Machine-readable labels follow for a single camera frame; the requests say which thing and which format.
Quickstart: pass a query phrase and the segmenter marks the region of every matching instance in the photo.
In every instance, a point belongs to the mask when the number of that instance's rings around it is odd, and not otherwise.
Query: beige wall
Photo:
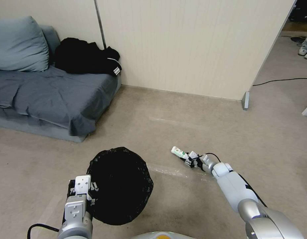
[[[93,0],[0,0],[0,18],[32,16],[60,37],[95,41],[103,49]]]
[[[98,0],[123,84],[241,99],[294,0]],[[0,17],[32,15],[61,39],[102,47],[93,0],[0,0]]]

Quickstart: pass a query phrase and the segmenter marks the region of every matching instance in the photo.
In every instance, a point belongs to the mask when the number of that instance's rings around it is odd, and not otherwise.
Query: gray blanket
[[[95,130],[109,106],[117,79],[107,74],[68,74],[50,66],[44,72],[0,71],[0,108],[67,128],[81,136]]]

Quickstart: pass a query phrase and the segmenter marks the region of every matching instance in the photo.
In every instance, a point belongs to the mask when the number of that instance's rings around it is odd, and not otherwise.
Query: metal pole
[[[100,33],[101,33],[101,37],[103,39],[103,45],[104,45],[104,49],[106,49],[106,42],[105,42],[105,36],[104,36],[104,31],[103,31],[103,26],[101,25],[101,20],[100,20],[100,16],[99,16],[99,11],[98,11],[98,4],[97,4],[97,0],[94,0],[95,3],[95,9],[96,9],[96,13],[97,13],[97,18],[98,18],[98,24],[99,24],[99,28],[100,28]]]

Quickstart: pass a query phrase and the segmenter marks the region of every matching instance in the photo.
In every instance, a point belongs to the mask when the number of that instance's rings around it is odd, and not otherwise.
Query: black jacket
[[[55,67],[72,74],[99,73],[116,76],[121,71],[119,53],[110,46],[100,50],[95,42],[66,38],[55,50]]]

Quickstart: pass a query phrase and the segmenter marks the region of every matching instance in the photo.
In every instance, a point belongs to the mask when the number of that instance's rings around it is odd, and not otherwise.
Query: white wall panel
[[[98,0],[123,83],[241,99],[294,0]]]

